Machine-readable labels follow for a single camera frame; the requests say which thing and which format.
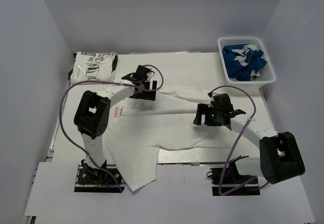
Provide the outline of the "white Coca-Cola t-shirt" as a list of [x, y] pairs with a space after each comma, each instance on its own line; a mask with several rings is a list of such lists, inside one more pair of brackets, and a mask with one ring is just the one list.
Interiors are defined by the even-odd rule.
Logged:
[[226, 127], [193, 124], [206, 90], [164, 85], [154, 101], [126, 98], [110, 110], [103, 135], [111, 157], [132, 191], [156, 180], [160, 149], [231, 148], [237, 133]]

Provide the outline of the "blue and white t-shirt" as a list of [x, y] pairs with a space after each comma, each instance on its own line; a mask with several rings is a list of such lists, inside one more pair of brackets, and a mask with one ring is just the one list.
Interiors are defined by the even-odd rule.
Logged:
[[228, 77], [237, 81], [250, 81], [258, 77], [267, 64], [263, 58], [264, 52], [252, 44], [225, 46], [222, 55]]

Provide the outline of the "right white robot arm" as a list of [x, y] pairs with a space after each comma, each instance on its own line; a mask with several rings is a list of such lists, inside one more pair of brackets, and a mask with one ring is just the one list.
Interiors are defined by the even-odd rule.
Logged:
[[259, 149], [258, 157], [239, 156], [225, 163], [234, 181], [243, 176], [263, 177], [276, 184], [305, 173], [296, 139], [290, 132], [277, 132], [254, 121], [241, 109], [234, 109], [228, 94], [218, 94], [208, 104], [197, 106], [195, 125], [224, 126]]

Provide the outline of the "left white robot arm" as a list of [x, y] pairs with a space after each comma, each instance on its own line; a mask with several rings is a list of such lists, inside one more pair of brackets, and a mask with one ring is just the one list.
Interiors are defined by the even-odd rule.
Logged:
[[106, 168], [103, 154], [102, 135], [108, 126], [110, 109], [120, 101], [131, 99], [155, 100], [157, 81], [150, 81], [154, 72], [147, 66], [139, 65], [135, 72], [123, 76], [126, 85], [111, 85], [98, 92], [83, 93], [76, 114], [74, 124], [84, 141], [86, 158], [82, 160], [82, 167], [93, 175], [98, 175], [102, 168]]

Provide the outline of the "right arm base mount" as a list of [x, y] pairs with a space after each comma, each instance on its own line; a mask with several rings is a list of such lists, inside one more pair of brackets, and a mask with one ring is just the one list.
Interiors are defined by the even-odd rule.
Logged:
[[[211, 168], [206, 177], [211, 180], [212, 183], [212, 194], [213, 196], [220, 196], [219, 194], [219, 182], [221, 178], [222, 168]], [[258, 179], [249, 176], [238, 176], [237, 179], [234, 179], [234, 174], [230, 172], [230, 170], [226, 170], [223, 182], [222, 182], [222, 192], [227, 192], [240, 184], [245, 183], [246, 181], [250, 181], [248, 184], [243, 186], [242, 188], [233, 191], [232, 193], [228, 194], [229, 196], [259, 196], [260, 190]]]

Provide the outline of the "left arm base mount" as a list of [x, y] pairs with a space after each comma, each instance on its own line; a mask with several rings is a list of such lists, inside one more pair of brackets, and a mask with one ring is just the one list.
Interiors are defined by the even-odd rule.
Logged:
[[122, 193], [125, 189], [126, 183], [123, 180], [121, 173], [116, 166], [107, 165], [106, 167], [113, 177], [105, 171], [89, 167], [85, 160], [82, 160], [78, 166], [74, 192], [76, 193]]

